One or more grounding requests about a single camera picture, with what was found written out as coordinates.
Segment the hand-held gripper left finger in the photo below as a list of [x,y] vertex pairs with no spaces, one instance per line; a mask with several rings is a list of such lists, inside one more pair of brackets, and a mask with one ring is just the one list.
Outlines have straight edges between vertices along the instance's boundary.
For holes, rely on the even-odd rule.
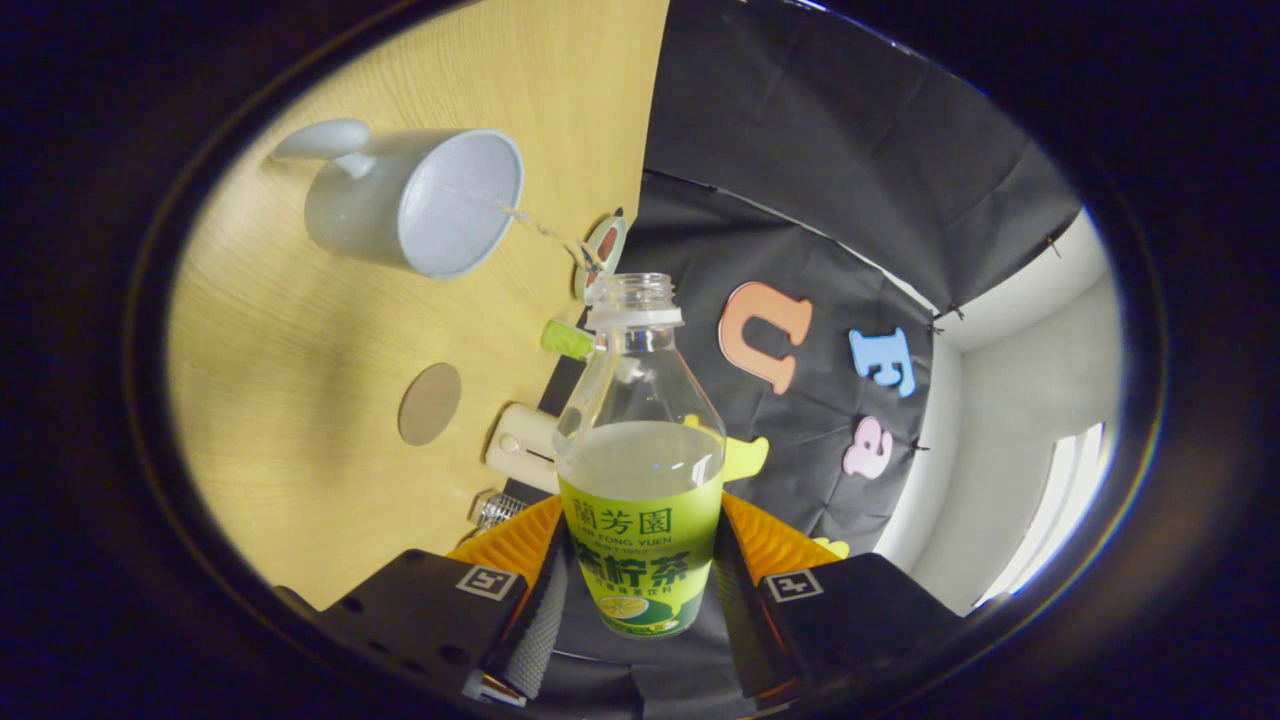
[[351,650],[477,702],[535,700],[568,589],[568,529],[552,496],[447,555],[406,550],[320,614]]

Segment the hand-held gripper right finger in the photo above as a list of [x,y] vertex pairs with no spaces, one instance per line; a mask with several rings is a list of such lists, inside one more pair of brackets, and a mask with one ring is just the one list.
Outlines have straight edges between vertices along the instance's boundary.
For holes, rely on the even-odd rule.
[[732,495],[722,498],[714,565],[739,684],[759,706],[877,694],[963,624],[890,560],[841,559]]

